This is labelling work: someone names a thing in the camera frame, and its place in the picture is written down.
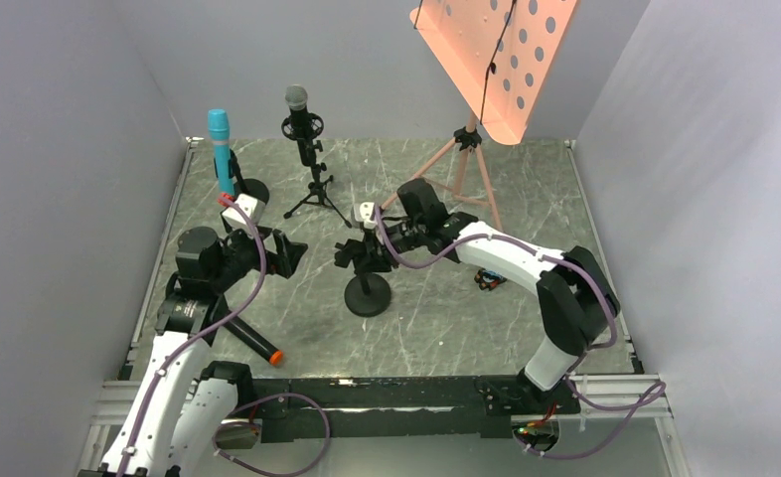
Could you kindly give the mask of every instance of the gray marble surface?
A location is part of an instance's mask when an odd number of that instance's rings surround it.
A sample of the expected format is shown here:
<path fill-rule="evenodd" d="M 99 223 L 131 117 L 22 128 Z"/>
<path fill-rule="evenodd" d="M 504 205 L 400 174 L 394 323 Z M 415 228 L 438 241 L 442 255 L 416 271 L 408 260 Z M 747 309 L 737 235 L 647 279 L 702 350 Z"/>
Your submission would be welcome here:
<path fill-rule="evenodd" d="M 319 160 L 327 163 L 327 174 L 335 176 L 329 195 L 345 211 L 354 203 L 383 201 L 446 139 L 323 142 L 325 151 Z M 482 147 L 507 234 L 546 247 L 566 250 L 580 244 L 598 251 L 562 141 L 536 140 L 513 147 L 485 141 Z M 425 270 L 400 268 L 386 274 L 393 292 L 390 309 L 368 319 L 351 314 L 343 293 L 354 275 L 352 269 L 334 265 L 334 245 L 359 239 L 361 233 L 347 229 L 334 212 L 320 208 L 304 206 L 291 219 L 282 218 L 305 195 L 311 180 L 295 143 L 240 140 L 233 148 L 244 176 L 259 179 L 270 189 L 261 224 L 281 229 L 310 248 L 294 276 L 268 277 L 256 300 L 241 314 L 285 353 L 283 363 L 271 367 L 226 330 L 216 339 L 214 359 L 247 362 L 260 378 L 459 376 L 514 374 L 537 348 L 544 330 L 534 295 L 513 283 L 492 292 L 479 291 L 473 282 L 475 267 L 448 260 Z M 458 154 L 457 150 L 448 154 L 428 176 L 451 182 Z M 134 379 L 144 373 L 150 354 L 162 289 L 175 269 L 177 236 L 195 226 L 223 232 L 212 164 L 211 144 L 199 144 L 148 309 Z M 467 169 L 465 193 L 485 200 L 475 164 L 471 161 Z M 438 194 L 443 194 L 450 209 L 489 221 L 486 208 L 461 205 L 448 193 Z M 401 215 L 398 203 L 389 214 Z M 429 255 L 416 250 L 406 256 L 424 260 Z M 230 290 L 231 305 L 245 300 L 256 277 L 252 272 Z M 623 340 L 590 354 L 579 370 L 633 372 Z"/>

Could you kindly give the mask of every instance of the microphone stand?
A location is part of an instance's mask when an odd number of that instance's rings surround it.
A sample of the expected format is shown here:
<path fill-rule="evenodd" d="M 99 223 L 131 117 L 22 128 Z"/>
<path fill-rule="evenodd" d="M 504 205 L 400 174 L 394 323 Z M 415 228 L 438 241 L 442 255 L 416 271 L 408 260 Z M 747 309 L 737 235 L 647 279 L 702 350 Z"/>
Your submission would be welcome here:
<path fill-rule="evenodd" d="M 312 173 L 312 181 L 309 183 L 308 195 L 298 202 L 296 206 L 292 207 L 290 211 L 283 214 L 282 217 L 285 219 L 291 218 L 291 216 L 294 215 L 294 212 L 304 205 L 317 206 L 335 211 L 338 214 L 338 217 L 344 221 L 344 225 L 351 229 L 353 225 L 350 224 L 350 221 L 348 221 L 347 218 L 341 214 L 341 211 L 335 207 L 335 204 L 329 199 L 329 196 L 326 193 L 326 186 L 335 179 L 335 176 L 330 174 L 325 181 L 320 180 L 320 173 L 326 172 L 326 164 L 323 162 L 318 164 L 317 162 L 317 151 L 323 152 L 323 144 L 319 140 L 315 141 L 314 138 L 323 132 L 323 119 L 313 113 L 311 114 L 311 119 L 312 127 L 310 130 L 304 132 L 303 137 L 298 136 L 297 131 L 291 127 L 290 117 L 286 117 L 282 121 L 282 134 L 292 141 L 297 141 L 297 148 L 300 151 L 300 160 L 303 165 L 308 165 L 310 167 Z M 317 198 L 316 202 L 311 202 L 313 197 Z"/>

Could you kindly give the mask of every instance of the black microphone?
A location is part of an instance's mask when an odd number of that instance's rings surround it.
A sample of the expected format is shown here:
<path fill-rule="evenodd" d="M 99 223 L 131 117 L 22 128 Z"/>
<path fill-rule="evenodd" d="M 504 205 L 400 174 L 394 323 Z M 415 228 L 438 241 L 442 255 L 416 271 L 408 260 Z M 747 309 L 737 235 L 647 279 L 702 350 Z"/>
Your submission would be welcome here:
<path fill-rule="evenodd" d="M 306 108 L 308 100 L 309 94 L 306 92 L 306 88 L 299 84 L 292 84 L 285 89 L 285 103 L 288 104 L 288 109 L 291 110 L 288 122 L 291 126 L 292 137 L 289 137 L 289 139 L 296 140 L 299 143 L 300 162 L 305 167 L 313 166 L 317 160 L 312 140 L 320 135 L 320 131 L 323 130 L 323 122 L 320 122 L 317 130 L 314 128 L 313 122 L 315 118 L 319 120 L 320 117 L 316 114 L 311 114 Z"/>

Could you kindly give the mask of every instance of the white robotic arm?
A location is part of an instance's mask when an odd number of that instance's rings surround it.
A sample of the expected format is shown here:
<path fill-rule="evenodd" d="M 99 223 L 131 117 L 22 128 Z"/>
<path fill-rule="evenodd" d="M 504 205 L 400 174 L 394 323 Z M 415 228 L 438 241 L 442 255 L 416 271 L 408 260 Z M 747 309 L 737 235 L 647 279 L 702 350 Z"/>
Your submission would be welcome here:
<path fill-rule="evenodd" d="M 252 221 L 260 219 L 264 210 L 263 201 L 245 194 L 235 199 L 234 206 Z M 248 365 L 212 362 L 204 368 L 216 324 L 224 324 L 271 364 L 281 357 L 276 347 L 231 314 L 224 293 L 252 269 L 260 270 L 263 262 L 268 273 L 290 277 L 308 245 L 290 242 L 278 230 L 264 230 L 251 239 L 249 226 L 234 208 L 226 209 L 222 217 L 228 229 L 226 239 L 209 228 L 193 228 L 179 237 L 178 271 L 169 280 L 159 309 L 145 379 L 100 467 L 82 470 L 78 477 L 192 475 L 224 418 L 239 405 L 255 400 Z M 276 253 L 261 244 L 268 235 L 276 242 Z M 201 333 L 205 329 L 213 331 Z M 184 409 L 198 374 L 200 382 Z"/>
<path fill-rule="evenodd" d="M 484 234 L 495 236 L 502 234 L 483 222 L 475 222 L 461 230 L 457 240 Z M 514 283 L 537 295 L 537 284 L 545 272 L 552 271 L 556 265 L 539 259 L 539 256 L 563 258 L 563 251 L 545 248 L 524 242 L 534 248 L 538 254 L 531 255 L 525 250 L 501 240 L 476 238 L 457 246 L 458 259 L 488 270 L 494 270 Z M 557 384 L 566 371 L 580 356 L 572 356 L 555 345 L 546 334 L 537 351 L 523 368 L 526 378 L 536 387 L 548 391 Z"/>
<path fill-rule="evenodd" d="M 546 335 L 520 379 L 540 391 L 556 386 L 608 327 L 605 306 L 613 316 L 618 314 L 618 300 L 589 250 L 541 247 L 500 233 L 469 214 L 449 214 L 423 179 L 405 183 L 397 193 L 407 217 L 386 227 L 373 203 L 358 205 L 353 219 L 365 236 L 339 244 L 336 264 L 354 263 L 357 275 L 391 271 L 400 264 L 419 268 L 399 254 L 425 246 L 435 255 L 492 270 L 526 288 L 540 302 Z M 603 305 L 593 285 L 603 295 Z"/>

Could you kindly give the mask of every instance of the pink music stand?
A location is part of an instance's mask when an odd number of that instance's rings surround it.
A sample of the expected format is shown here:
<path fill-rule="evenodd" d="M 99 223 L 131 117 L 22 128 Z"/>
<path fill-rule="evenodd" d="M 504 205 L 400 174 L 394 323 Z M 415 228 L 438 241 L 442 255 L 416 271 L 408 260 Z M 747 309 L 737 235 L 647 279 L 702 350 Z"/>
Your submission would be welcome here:
<path fill-rule="evenodd" d="M 431 52 L 443 65 L 452 82 L 470 106 L 463 129 L 455 132 L 411 179 L 421 177 L 455 144 L 461 145 L 461 158 L 452 187 L 427 179 L 446 189 L 454 199 L 490 206 L 494 226 L 502 230 L 502 221 L 493 197 L 493 186 L 476 122 L 482 111 L 482 125 L 490 137 L 501 144 L 518 144 L 531 120 L 531 112 L 548 71 L 566 33 L 578 0 L 517 0 L 503 41 L 497 41 L 505 27 L 511 0 L 423 0 L 410 14 L 411 22 Z M 493 58 L 495 70 L 490 67 Z M 490 68 L 485 96 L 485 74 Z M 470 150 L 475 151 L 478 169 L 487 191 L 487 202 L 461 195 Z M 387 209 L 396 199 L 390 196 Z"/>

